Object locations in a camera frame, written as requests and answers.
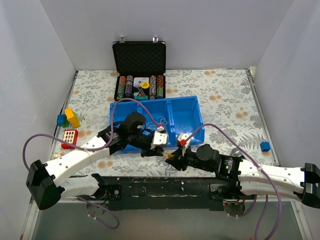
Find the yellow toy block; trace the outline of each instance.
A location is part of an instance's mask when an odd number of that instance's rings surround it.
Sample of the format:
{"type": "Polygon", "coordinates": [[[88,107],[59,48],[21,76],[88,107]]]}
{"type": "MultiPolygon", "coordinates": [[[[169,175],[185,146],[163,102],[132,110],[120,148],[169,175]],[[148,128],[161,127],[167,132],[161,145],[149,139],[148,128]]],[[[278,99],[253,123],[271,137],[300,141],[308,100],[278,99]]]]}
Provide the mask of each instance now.
{"type": "Polygon", "coordinates": [[[75,127],[80,127],[80,122],[78,120],[77,114],[72,111],[72,109],[69,107],[64,110],[64,113],[66,115],[66,119],[75,127]]]}

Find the white wall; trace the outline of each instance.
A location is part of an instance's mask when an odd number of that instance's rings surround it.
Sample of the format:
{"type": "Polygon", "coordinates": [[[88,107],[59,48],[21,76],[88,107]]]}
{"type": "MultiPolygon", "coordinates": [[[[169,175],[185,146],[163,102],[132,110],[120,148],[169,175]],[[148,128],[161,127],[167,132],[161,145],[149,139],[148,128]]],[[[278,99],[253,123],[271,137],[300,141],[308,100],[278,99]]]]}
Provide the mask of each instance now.
{"type": "Polygon", "coordinates": [[[256,66],[293,0],[40,0],[77,70],[115,69],[112,42],[158,35],[167,69],[256,66]]]}
{"type": "MultiPolygon", "coordinates": [[[[281,165],[320,167],[319,0],[294,1],[259,61],[255,86],[281,165]]],[[[304,211],[320,239],[320,209],[304,211]]]]}
{"type": "MultiPolygon", "coordinates": [[[[53,134],[75,69],[39,0],[0,0],[0,239],[20,239],[30,193],[22,148],[36,133],[53,134]]],[[[48,159],[51,141],[27,149],[48,159]]]]}

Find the red part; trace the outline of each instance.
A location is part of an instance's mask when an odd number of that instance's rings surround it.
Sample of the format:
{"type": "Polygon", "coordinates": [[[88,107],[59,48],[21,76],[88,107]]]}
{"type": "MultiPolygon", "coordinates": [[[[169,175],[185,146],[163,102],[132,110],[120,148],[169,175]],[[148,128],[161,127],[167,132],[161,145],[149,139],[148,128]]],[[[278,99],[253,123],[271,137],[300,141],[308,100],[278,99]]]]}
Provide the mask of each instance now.
{"type": "MultiPolygon", "coordinates": [[[[63,134],[63,139],[62,140],[68,142],[69,144],[77,145],[78,135],[79,135],[78,130],[76,130],[76,129],[67,129],[67,130],[64,130],[64,134],[63,134]]],[[[69,146],[66,143],[61,143],[61,147],[63,149],[74,149],[74,147],[69,146]]]]}
{"type": "Polygon", "coordinates": [[[184,139],[182,139],[181,141],[180,141],[180,145],[181,145],[181,147],[183,147],[184,145],[186,145],[186,140],[184,140],[184,139]]]}

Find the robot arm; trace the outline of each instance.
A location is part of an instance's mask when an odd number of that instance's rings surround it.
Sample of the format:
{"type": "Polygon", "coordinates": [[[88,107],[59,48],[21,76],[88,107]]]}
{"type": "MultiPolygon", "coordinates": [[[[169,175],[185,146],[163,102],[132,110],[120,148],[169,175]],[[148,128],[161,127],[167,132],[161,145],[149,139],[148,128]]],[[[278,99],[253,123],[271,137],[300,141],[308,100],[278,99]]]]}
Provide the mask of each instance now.
{"type": "Polygon", "coordinates": [[[209,144],[200,146],[196,152],[191,150],[188,134],[181,133],[177,137],[178,149],[166,162],[178,171],[185,171],[188,166],[215,173],[218,179],[227,184],[211,192],[213,199],[239,198],[243,195],[275,195],[275,190],[268,179],[261,173],[263,169],[283,197],[288,197],[312,207],[320,208],[320,170],[311,163],[300,167],[278,167],[261,165],[256,167],[243,156],[235,157],[220,154],[209,144]]]}
{"type": "MultiPolygon", "coordinates": [[[[61,198],[78,195],[89,195],[96,199],[117,198],[115,193],[119,186],[107,185],[99,174],[84,177],[72,177],[72,175],[95,161],[126,148],[127,145],[142,149],[142,157],[163,156],[163,147],[168,144],[168,135],[163,127],[158,128],[160,132],[143,128],[145,122],[146,118],[142,114],[133,112],[123,122],[113,124],[112,141],[108,147],[97,151],[75,149],[62,157],[45,163],[40,160],[33,162],[26,185],[39,209],[48,209],[61,198]]],[[[82,148],[103,147],[108,143],[110,137],[111,127],[108,126],[82,145],[82,148]]]]}

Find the poker chip set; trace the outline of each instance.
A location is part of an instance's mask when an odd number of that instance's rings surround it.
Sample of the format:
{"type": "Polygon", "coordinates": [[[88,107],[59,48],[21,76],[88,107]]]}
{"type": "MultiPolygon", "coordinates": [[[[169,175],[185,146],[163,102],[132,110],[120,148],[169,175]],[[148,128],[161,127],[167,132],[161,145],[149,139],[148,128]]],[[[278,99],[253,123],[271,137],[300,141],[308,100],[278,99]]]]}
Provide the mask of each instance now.
{"type": "Polygon", "coordinates": [[[163,75],[135,78],[132,75],[120,76],[115,100],[117,101],[123,98],[132,97],[136,100],[163,99],[164,85],[165,81],[163,75]]]}
{"type": "Polygon", "coordinates": [[[166,98],[166,43],[153,41],[113,42],[118,77],[114,100],[166,98]]]}

